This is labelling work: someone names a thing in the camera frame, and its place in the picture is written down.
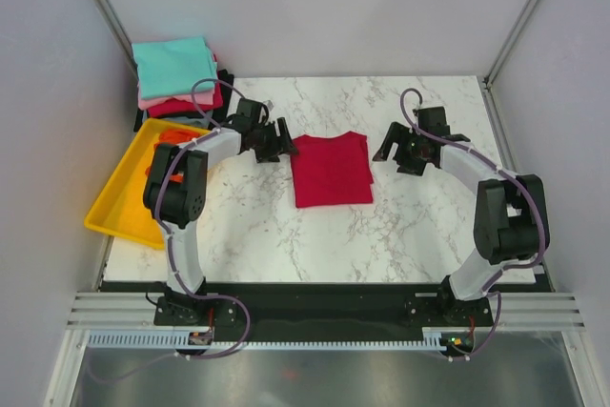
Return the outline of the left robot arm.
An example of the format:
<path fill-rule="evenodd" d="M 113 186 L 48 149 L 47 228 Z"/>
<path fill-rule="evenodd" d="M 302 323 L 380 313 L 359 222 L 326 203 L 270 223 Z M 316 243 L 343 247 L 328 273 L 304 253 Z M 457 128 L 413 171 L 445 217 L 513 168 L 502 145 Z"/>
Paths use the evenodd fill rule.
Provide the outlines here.
<path fill-rule="evenodd" d="M 155 306 L 157 326 L 201 325 L 211 308 L 197 244 L 209 169 L 248 151 L 259 164 L 298 154 L 286 120 L 272 120 L 262 102 L 241 98 L 235 113 L 211 127 L 176 145 L 163 142 L 153 154 L 143 203 L 161 229 L 168 265 L 166 286 Z"/>

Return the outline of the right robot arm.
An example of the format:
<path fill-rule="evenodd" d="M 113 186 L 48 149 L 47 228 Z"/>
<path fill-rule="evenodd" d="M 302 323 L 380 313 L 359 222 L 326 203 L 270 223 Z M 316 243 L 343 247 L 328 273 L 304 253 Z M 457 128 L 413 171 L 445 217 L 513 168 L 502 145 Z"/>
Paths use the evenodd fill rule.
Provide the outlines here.
<path fill-rule="evenodd" d="M 434 310 L 447 323 L 460 324 L 482 312 L 504 272 L 532 262 L 549 245 L 541 179 L 500 168 L 468 137 L 453 134 L 442 107 L 417 111 L 415 126 L 391 123 L 373 159 L 393 159 L 399 173 L 413 176 L 433 165 L 475 196 L 475 248 L 437 290 Z"/>

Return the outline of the yellow plastic tray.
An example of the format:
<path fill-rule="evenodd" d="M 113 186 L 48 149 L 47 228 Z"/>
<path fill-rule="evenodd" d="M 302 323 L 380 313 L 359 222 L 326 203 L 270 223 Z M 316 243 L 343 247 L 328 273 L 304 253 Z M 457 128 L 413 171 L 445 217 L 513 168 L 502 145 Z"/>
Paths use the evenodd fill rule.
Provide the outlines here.
<path fill-rule="evenodd" d="M 153 144 L 168 129 L 207 131 L 162 119 L 150 118 L 134 136 L 87 216 L 85 227 L 102 234 L 130 240 L 157 250 L 164 240 L 151 211 L 143 203 L 145 171 L 153 162 Z"/>

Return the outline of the crimson red t-shirt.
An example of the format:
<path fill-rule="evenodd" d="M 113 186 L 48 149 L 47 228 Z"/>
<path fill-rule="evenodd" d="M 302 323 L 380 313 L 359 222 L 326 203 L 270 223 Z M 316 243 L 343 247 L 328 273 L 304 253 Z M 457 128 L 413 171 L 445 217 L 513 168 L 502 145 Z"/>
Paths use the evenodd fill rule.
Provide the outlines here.
<path fill-rule="evenodd" d="M 367 137 L 346 132 L 336 137 L 301 135 L 298 154 L 291 157 L 295 206 L 371 204 L 373 174 Z"/>

